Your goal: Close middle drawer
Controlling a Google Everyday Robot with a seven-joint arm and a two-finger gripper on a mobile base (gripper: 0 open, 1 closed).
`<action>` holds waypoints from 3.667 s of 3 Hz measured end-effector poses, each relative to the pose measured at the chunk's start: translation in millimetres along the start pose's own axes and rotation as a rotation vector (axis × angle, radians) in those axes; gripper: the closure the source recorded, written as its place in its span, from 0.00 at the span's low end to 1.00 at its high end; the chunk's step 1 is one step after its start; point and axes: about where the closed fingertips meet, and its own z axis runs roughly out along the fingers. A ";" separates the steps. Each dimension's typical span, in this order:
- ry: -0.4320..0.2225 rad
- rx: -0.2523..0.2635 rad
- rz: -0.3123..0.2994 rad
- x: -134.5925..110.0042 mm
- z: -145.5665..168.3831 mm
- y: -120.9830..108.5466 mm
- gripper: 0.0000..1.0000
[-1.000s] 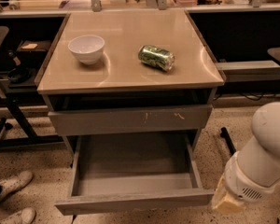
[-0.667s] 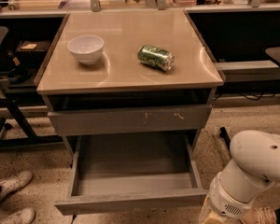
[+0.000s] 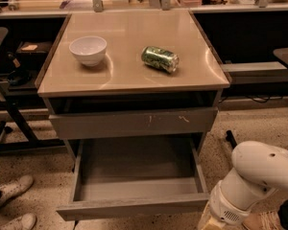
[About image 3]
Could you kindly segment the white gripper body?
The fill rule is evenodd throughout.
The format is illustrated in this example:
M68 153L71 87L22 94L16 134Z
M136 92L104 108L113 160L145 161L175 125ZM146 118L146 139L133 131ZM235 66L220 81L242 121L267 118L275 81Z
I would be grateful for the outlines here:
M212 189L197 225L198 230L222 230L227 225L239 225L250 214L232 205L225 198L221 185L222 180Z

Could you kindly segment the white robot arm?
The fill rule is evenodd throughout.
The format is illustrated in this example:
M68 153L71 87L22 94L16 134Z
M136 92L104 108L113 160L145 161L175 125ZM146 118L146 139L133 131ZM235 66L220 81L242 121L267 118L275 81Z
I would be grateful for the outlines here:
M252 207L277 190L288 192L288 149L256 141L238 144L232 169L212 189L198 230L222 230L239 225Z

